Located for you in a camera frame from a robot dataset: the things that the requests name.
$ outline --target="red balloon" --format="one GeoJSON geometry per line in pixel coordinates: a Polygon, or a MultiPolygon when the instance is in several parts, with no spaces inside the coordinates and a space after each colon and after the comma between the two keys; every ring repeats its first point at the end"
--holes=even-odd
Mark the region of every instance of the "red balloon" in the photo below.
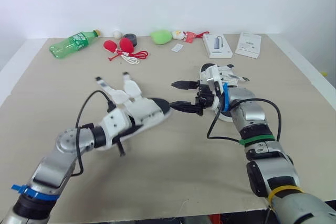
{"type": "Polygon", "coordinates": [[[115,52],[117,49],[117,44],[112,40],[107,40],[104,42],[104,47],[111,52],[115,52]]]}
{"type": "Polygon", "coordinates": [[[134,46],[130,39],[122,38],[119,42],[120,48],[124,52],[132,53],[134,52],[134,46]]]}

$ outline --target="blue zip tie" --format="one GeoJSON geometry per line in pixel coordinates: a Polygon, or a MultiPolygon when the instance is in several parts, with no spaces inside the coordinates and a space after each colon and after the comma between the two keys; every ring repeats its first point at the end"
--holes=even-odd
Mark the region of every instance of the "blue zip tie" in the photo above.
{"type": "Polygon", "coordinates": [[[223,85],[223,89],[224,89],[224,108],[223,108],[223,112],[226,112],[229,108],[229,90],[227,88],[227,82],[224,83],[223,85]]]}
{"type": "Polygon", "coordinates": [[[11,189],[18,191],[19,194],[25,194],[29,195],[31,197],[42,199],[42,200],[57,200],[60,195],[49,195],[49,194],[42,194],[35,190],[32,190],[27,185],[18,186],[18,185],[12,185],[11,189]]]}

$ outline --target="green plush toy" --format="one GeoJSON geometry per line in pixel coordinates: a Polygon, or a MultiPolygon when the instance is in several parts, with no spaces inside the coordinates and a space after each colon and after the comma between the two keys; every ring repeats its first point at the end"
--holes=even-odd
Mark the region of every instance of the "green plush toy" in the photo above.
{"type": "Polygon", "coordinates": [[[151,33],[151,37],[157,45],[162,45],[172,40],[172,34],[168,30],[154,31],[151,33]]]}

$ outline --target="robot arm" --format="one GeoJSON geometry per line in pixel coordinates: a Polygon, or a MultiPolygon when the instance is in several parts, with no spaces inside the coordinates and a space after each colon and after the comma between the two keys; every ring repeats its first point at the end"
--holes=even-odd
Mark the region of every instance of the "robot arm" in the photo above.
{"type": "Polygon", "coordinates": [[[47,223],[70,177],[80,174],[73,174],[79,157],[94,148],[107,150],[113,146],[118,146],[120,154],[124,155],[121,141],[161,123],[170,115],[167,101],[142,97],[130,75],[124,73],[123,78],[125,91],[115,90],[100,77],[96,78],[115,103],[123,103],[124,107],[116,108],[109,100],[108,114],[96,127],[87,124],[61,132],[54,149],[41,160],[27,185],[12,187],[20,196],[2,224],[47,223]]]}
{"type": "MultiPolygon", "coordinates": [[[[130,119],[121,109],[112,110],[98,126],[80,129],[80,154],[106,146],[130,125],[130,119]]],[[[68,129],[60,133],[54,149],[41,160],[27,185],[13,186],[20,196],[3,224],[48,222],[52,208],[75,169],[76,132],[77,129],[68,129]]]]}
{"type": "Polygon", "coordinates": [[[245,147],[249,161],[247,174],[251,189],[258,197],[268,198],[279,222],[335,223],[336,212],[322,200],[305,194],[300,188],[293,162],[273,136],[263,109],[253,101],[254,94],[237,86],[238,80],[248,79],[234,75],[232,67],[206,64],[201,68],[199,82],[191,82],[193,85],[185,81],[173,83],[174,87],[182,87],[181,89],[186,89],[187,86],[199,88],[199,92],[195,105],[178,101],[171,104],[172,108],[202,115],[205,108],[218,111],[218,107],[220,110],[226,107],[219,118],[233,121],[240,133],[239,142],[245,147]]]}

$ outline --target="bottle label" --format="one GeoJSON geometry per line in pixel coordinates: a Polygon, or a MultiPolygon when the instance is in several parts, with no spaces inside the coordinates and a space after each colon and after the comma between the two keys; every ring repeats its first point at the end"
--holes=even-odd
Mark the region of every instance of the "bottle label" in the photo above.
{"type": "Polygon", "coordinates": [[[73,39],[78,50],[83,47],[86,47],[89,44],[88,39],[85,37],[83,33],[77,33],[75,35],[72,35],[70,38],[73,39]]]}

